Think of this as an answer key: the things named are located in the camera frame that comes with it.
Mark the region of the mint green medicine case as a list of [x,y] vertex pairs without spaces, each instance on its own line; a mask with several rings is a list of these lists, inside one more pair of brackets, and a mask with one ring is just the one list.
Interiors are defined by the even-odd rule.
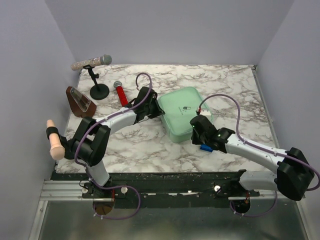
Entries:
[[160,116],[166,134],[173,143],[188,141],[192,137],[193,128],[190,124],[197,114],[196,111],[203,101],[194,87],[184,87],[158,98],[158,104],[164,111]]

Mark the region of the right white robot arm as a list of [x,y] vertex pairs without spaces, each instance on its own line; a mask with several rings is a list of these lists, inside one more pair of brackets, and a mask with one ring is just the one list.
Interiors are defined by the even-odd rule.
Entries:
[[190,125],[192,144],[206,145],[214,151],[246,158],[269,170],[244,171],[230,183],[230,191],[236,196],[243,195],[247,190],[271,190],[280,192],[290,200],[300,201],[315,176],[298,148],[284,150],[247,141],[231,129],[217,129],[203,115],[195,116]]

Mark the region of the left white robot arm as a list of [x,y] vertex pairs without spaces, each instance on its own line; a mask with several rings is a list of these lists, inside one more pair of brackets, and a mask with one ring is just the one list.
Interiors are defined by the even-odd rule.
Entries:
[[110,136],[145,118],[164,115],[157,97],[153,89],[142,87],[138,96],[119,111],[99,119],[83,118],[73,138],[67,141],[66,156],[74,157],[77,164],[85,167],[89,178],[95,183],[93,191],[99,197],[107,197],[111,191],[108,183],[110,175],[103,164]]

